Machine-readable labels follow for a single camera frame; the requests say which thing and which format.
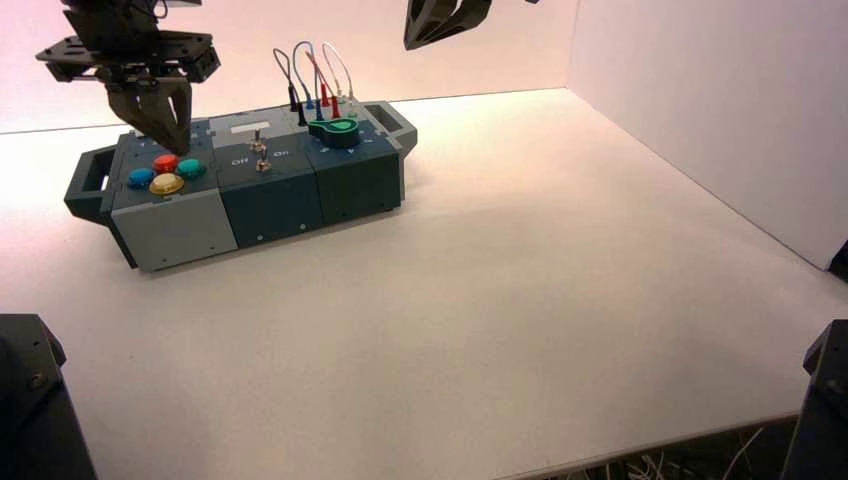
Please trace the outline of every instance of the electronic control box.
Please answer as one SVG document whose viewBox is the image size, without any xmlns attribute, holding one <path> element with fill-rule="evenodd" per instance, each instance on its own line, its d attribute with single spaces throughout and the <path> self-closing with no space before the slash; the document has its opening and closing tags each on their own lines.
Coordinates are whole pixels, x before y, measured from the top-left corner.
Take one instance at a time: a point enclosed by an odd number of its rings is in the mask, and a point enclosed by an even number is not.
<svg viewBox="0 0 848 480">
<path fill-rule="evenodd" d="M 65 203 L 146 271 L 399 207 L 417 130 L 387 102 L 341 107 L 326 122 L 341 147 L 289 105 L 194 120 L 179 158 L 121 135 L 80 157 Z"/>
</svg>

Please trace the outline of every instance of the carrying handle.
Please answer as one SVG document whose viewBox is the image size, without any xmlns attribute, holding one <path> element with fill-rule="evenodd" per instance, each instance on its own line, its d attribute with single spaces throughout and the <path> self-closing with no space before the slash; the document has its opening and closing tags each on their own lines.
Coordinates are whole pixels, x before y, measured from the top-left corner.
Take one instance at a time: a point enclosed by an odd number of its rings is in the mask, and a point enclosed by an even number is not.
<svg viewBox="0 0 848 480">
<path fill-rule="evenodd" d="M 103 179 L 109 175 L 115 146 L 85 152 L 80 156 L 74 176 L 65 193 L 65 205 L 75 217 L 105 225 L 100 213 L 107 191 L 101 190 Z"/>
<path fill-rule="evenodd" d="M 376 121 L 388 132 L 387 137 L 396 141 L 401 147 L 401 158 L 406 158 L 418 143 L 418 129 L 404 118 L 389 102 L 362 102 L 370 119 Z"/>
</svg>

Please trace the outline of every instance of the teal button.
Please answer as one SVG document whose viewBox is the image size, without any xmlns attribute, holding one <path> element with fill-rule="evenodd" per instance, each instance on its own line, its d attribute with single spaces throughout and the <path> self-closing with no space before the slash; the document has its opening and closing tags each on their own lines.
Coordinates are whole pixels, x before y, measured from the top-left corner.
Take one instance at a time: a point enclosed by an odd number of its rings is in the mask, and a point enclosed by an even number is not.
<svg viewBox="0 0 848 480">
<path fill-rule="evenodd" d="M 135 190 L 144 190 L 153 181 L 156 173 L 149 168 L 136 168 L 130 172 L 129 187 Z"/>
<path fill-rule="evenodd" d="M 200 160 L 187 158 L 177 165 L 176 174 L 183 178 L 197 178 L 206 172 L 206 167 Z"/>
</svg>

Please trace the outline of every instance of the white wall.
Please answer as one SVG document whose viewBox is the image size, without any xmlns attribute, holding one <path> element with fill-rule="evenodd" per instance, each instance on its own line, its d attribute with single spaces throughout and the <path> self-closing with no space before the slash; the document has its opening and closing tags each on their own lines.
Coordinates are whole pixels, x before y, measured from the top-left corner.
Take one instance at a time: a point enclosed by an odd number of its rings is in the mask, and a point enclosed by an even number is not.
<svg viewBox="0 0 848 480">
<path fill-rule="evenodd" d="M 59 0 L 0 1 L 0 132 L 118 123 L 102 85 L 56 83 L 34 59 L 73 34 Z M 335 43 L 362 100 L 565 86 L 576 0 L 494 2 L 476 30 L 412 52 L 403 49 L 406 8 L 406 0 L 207 0 L 172 8 L 160 28 L 214 37 L 222 66 L 195 86 L 197 116 L 287 103 L 271 48 L 290 51 L 302 39 Z"/>
<path fill-rule="evenodd" d="M 846 0 L 582 0 L 569 87 L 825 268 L 848 238 L 846 55 Z"/>
</svg>

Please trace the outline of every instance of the white tabletop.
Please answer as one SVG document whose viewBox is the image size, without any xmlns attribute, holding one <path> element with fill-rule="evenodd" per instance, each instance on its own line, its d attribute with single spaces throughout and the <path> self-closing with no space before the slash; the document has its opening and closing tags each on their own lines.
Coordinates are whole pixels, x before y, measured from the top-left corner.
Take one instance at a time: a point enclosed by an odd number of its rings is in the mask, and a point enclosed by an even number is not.
<svg viewBox="0 0 848 480">
<path fill-rule="evenodd" d="M 62 196 L 126 128 L 0 136 L 0 310 L 101 478 L 493 479 L 778 417 L 848 285 L 566 90 L 395 107 L 395 212 L 144 274 Z"/>
</svg>

